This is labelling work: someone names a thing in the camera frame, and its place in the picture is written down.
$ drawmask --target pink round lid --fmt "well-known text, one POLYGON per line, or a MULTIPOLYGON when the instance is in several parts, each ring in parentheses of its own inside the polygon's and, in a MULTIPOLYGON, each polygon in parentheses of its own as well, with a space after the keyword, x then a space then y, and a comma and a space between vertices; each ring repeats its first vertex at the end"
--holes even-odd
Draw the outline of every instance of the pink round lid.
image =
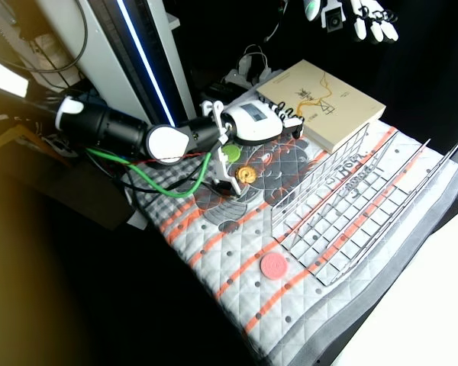
POLYGON ((261 259, 261 272, 270 280, 278 280, 287 272, 288 263, 279 253, 271 252, 261 259))

